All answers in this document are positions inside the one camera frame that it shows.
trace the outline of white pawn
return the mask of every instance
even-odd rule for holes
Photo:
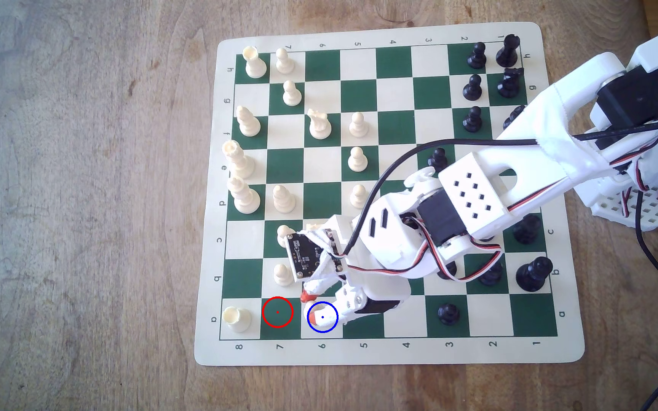
[[[367,156],[362,152],[360,147],[354,147],[350,152],[350,158],[347,164],[352,171],[360,172],[367,168]]]
[[[326,113],[320,113],[309,108],[306,111],[306,116],[311,119],[308,125],[308,132],[311,133],[313,138],[317,140],[324,140],[331,134],[331,123],[327,120]]]
[[[279,213],[290,213],[296,207],[296,196],[279,184],[273,188],[273,205]]]
[[[245,72],[252,78],[261,78],[268,70],[265,61],[258,57],[258,49],[251,45],[243,49],[243,58],[245,59]]]
[[[367,189],[362,184],[357,184],[350,194],[350,204],[356,209],[361,209],[367,202]]]
[[[295,233],[295,230],[289,226],[279,225],[279,229],[276,231],[278,235],[276,239],[279,241],[279,246],[286,248],[286,236],[293,233]]]
[[[222,322],[233,332],[242,333],[250,327],[250,311],[233,306],[227,307],[222,312]]]
[[[293,274],[291,274],[287,266],[278,264],[273,267],[273,280],[281,287],[287,287],[293,283]]]
[[[255,169],[255,162],[241,148],[235,140],[228,140],[222,144],[222,153],[230,162],[230,172],[240,178],[248,178]]]
[[[235,116],[238,117],[240,132],[246,137],[253,137],[260,131],[260,121],[247,108],[239,105],[235,109]]]
[[[276,69],[279,70],[279,73],[288,74],[292,72],[294,65],[285,48],[281,47],[276,50]]]
[[[227,179],[227,189],[235,199],[235,208],[243,214],[250,214],[258,210],[260,195],[251,189],[240,177]]]
[[[301,102],[301,92],[296,89],[296,83],[286,80],[284,83],[284,103],[294,106]]]
[[[355,137],[363,137],[367,134],[369,127],[365,122],[365,117],[359,111],[352,114],[352,122],[350,123],[350,134]]]

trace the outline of blue circle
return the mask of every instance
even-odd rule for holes
[[[316,306],[316,304],[327,304],[327,305],[331,306],[331,308],[333,308],[334,312],[336,313],[336,321],[334,322],[334,325],[332,325],[331,328],[329,328],[327,331],[319,331],[319,330],[315,329],[314,326],[311,325],[311,321],[308,320],[308,315],[311,313],[311,310]],[[308,326],[311,327],[311,329],[314,330],[315,332],[328,333],[329,331],[334,330],[334,328],[339,323],[339,311],[337,311],[336,307],[334,305],[332,305],[332,303],[327,303],[326,301],[317,301],[317,302],[314,303],[314,305],[308,307],[308,311],[306,312],[306,322],[308,322]]]

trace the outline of vinyl chess mat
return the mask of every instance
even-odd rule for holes
[[[500,96],[503,67],[495,55],[502,40],[517,34],[521,45],[515,67],[524,67],[520,93]],[[486,43],[487,64],[475,70],[466,63],[475,42]],[[261,78],[246,74],[241,52],[255,46],[268,71]],[[295,69],[276,70],[277,48],[286,48]],[[471,74],[482,78],[479,100],[468,101],[462,88]],[[301,103],[283,103],[283,82],[292,80]],[[412,295],[398,308],[338,324],[328,333],[313,331],[302,315],[301,284],[281,287],[273,267],[287,264],[276,240],[279,225],[295,230],[322,223],[334,214],[356,216],[352,187],[367,190],[401,154],[420,143],[442,138],[493,139],[518,105],[527,104],[548,85],[543,43],[535,23],[483,23],[367,32],[321,33],[226,40],[218,47],[203,262],[196,312],[195,358],[202,365],[315,365],[390,363],[555,363],[583,354],[578,291],[572,265],[570,234],[563,198],[539,212],[543,227],[535,243],[519,244],[509,230],[501,244],[506,276],[492,287],[443,280],[435,274],[410,281]],[[257,117],[260,132],[245,137],[235,108],[245,106]],[[462,127],[469,107],[482,110],[482,128]],[[327,113],[332,131],[317,140],[308,132],[306,110]],[[364,114],[369,132],[349,133],[353,112]],[[242,214],[227,190],[229,177],[221,146],[240,143],[255,161],[245,181],[261,199],[260,208]],[[369,166],[351,171],[347,158],[361,146]],[[444,146],[449,162],[479,148]],[[383,184],[381,194],[402,191],[403,180],[427,166],[432,149],[403,163]],[[505,173],[513,183],[513,173]],[[282,184],[296,196],[290,213],[273,206],[273,187]],[[515,280],[519,266],[547,255],[555,266],[544,288],[523,291]],[[456,262],[471,274],[489,255],[467,255]],[[317,301],[334,302],[330,288]],[[439,322],[440,304],[455,304],[462,319],[453,326]],[[248,309],[251,324],[235,333],[222,324],[225,307]],[[270,324],[286,324],[275,328]]]

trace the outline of wood grain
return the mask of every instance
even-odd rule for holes
[[[540,24],[553,81],[647,38],[625,0],[0,2],[0,409],[638,407],[658,385],[658,274],[631,229],[571,194],[576,363],[193,358],[217,44],[480,21]]]

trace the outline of black pawn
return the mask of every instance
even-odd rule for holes
[[[517,284],[522,290],[534,293],[545,285],[546,278],[553,271],[553,262],[547,257],[537,257],[530,264],[517,269]]]
[[[526,106],[523,105],[518,105],[517,107],[514,107],[514,110],[512,110],[512,113],[509,113],[509,117],[505,120],[505,122],[501,125],[502,129],[507,129],[507,127],[512,124],[512,121],[515,121],[517,116],[522,114],[522,111],[524,110]]]
[[[478,106],[469,108],[469,114],[463,119],[463,129],[467,132],[477,132],[481,129],[481,109]]]
[[[466,59],[469,67],[472,69],[482,69],[486,65],[486,45],[482,42],[474,44],[474,52]]]
[[[487,287],[497,285],[501,281],[501,276],[504,274],[504,268],[501,266],[501,261],[497,261],[491,268],[479,277],[479,282]]]
[[[452,276],[456,276],[456,272],[458,271],[458,267],[456,267],[456,262],[451,261],[450,263],[446,264],[446,270],[448,270],[448,274],[451,274]],[[450,278],[448,278],[448,276],[443,271],[439,271],[436,274],[438,274],[438,276],[441,277],[441,279],[450,280]]]
[[[481,97],[481,77],[478,74],[471,75],[469,84],[463,87],[463,98],[475,101]]]
[[[543,222],[534,214],[527,214],[517,224],[512,226],[512,236],[520,244],[529,245],[535,242]]]
[[[433,154],[428,157],[428,165],[436,169],[436,173],[440,173],[441,170],[448,167],[448,158],[443,147],[438,147],[433,151]]]
[[[524,74],[524,68],[505,69],[505,74],[497,84],[499,95],[511,99],[519,94],[519,77]]]
[[[445,325],[454,325],[461,317],[462,313],[453,304],[441,304],[438,307],[438,319]]]
[[[517,64],[517,47],[519,47],[519,37],[514,34],[507,35],[505,45],[497,51],[497,64],[502,67]]]

